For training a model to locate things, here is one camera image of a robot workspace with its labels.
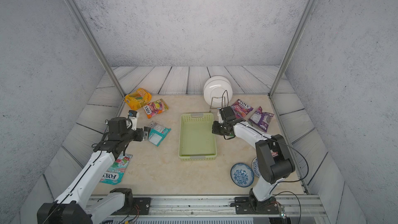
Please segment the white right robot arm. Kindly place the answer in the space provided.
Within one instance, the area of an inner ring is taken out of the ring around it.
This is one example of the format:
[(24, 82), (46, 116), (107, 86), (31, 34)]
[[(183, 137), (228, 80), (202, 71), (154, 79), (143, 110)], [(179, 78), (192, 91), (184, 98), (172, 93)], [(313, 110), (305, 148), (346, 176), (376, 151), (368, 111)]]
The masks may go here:
[(236, 118), (230, 106), (221, 108), (218, 121), (214, 121), (212, 133), (225, 139), (235, 137), (246, 141), (256, 150), (261, 176), (250, 190), (249, 205), (258, 211), (271, 204), (272, 191), (278, 183), (295, 172), (295, 164), (285, 139), (281, 135), (271, 136), (252, 127), (243, 119)]

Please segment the teal Fox's candy bag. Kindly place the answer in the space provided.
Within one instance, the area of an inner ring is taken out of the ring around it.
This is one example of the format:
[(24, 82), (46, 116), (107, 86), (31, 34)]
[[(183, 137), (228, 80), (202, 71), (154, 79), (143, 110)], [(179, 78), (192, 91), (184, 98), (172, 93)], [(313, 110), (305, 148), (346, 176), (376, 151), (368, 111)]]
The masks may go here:
[(148, 136), (148, 141), (158, 147), (162, 141), (166, 138), (166, 136), (169, 134), (171, 129), (166, 128), (154, 121), (152, 121), (149, 125), (150, 133)]

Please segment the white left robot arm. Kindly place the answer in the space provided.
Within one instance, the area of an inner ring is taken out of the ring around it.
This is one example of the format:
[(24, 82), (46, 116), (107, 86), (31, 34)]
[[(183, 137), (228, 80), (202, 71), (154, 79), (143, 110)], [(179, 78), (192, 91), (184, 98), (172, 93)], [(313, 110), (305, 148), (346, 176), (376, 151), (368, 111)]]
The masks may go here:
[(93, 149), (91, 158), (73, 182), (52, 203), (44, 203), (37, 211), (39, 224), (100, 224), (112, 214), (139, 215), (141, 207), (147, 212), (150, 199), (134, 200), (131, 189), (117, 188), (91, 206), (88, 201), (118, 157), (130, 142), (149, 137), (151, 128), (137, 128), (132, 118), (115, 117), (108, 120), (108, 132)]

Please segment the pink yellow Fox's candy bag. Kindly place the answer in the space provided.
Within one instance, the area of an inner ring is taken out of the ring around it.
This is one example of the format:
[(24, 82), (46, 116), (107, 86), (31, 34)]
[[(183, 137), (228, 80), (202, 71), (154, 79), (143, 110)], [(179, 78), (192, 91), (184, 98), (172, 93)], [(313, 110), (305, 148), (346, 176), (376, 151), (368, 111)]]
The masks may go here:
[(143, 109), (147, 118), (151, 119), (152, 117), (167, 111), (169, 107), (163, 99), (159, 99), (144, 105)]

